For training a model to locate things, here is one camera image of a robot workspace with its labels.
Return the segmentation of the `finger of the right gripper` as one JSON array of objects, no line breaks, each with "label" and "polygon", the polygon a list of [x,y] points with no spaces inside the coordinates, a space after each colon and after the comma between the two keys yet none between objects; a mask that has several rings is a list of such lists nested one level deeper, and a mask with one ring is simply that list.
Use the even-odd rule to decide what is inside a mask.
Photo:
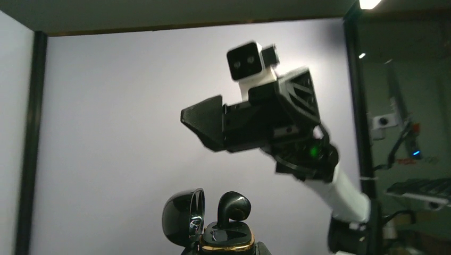
[{"label": "finger of the right gripper", "polygon": [[225,150],[221,95],[182,109],[180,121],[199,138],[207,149],[214,152]]}]

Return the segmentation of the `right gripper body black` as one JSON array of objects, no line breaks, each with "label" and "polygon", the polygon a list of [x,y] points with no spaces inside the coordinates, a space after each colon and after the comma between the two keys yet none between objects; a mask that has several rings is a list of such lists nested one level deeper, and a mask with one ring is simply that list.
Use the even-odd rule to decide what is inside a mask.
[{"label": "right gripper body black", "polygon": [[248,99],[223,105],[225,150],[233,153],[309,139],[320,113],[309,68],[251,88]]}]

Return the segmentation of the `small black earbud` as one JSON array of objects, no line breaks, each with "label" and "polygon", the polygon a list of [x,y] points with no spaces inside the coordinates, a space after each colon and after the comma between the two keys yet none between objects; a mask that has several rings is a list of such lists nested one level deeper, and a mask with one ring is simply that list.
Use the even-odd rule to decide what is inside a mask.
[{"label": "small black earbud", "polygon": [[218,228],[228,228],[230,220],[240,222],[246,220],[251,212],[251,202],[236,191],[223,194],[218,204]]}]

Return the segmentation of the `black earbud case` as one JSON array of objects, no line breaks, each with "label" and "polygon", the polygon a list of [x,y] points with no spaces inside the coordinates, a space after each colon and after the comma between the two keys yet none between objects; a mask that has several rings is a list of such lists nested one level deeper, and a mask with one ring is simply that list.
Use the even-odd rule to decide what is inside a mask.
[{"label": "black earbud case", "polygon": [[259,254],[255,234],[246,220],[230,220],[218,228],[205,223],[205,191],[196,188],[175,193],[162,210],[162,231],[167,240],[183,248],[182,254]]}]

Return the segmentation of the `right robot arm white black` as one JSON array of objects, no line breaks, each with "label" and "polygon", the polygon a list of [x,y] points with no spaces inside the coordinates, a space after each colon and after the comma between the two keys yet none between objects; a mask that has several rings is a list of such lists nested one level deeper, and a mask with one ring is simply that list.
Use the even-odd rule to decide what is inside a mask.
[{"label": "right robot arm white black", "polygon": [[322,124],[307,67],[242,85],[233,105],[214,96],[181,111],[181,123],[210,151],[259,149],[275,171],[303,182],[331,209],[333,254],[383,254],[379,204],[340,169],[339,151]]}]

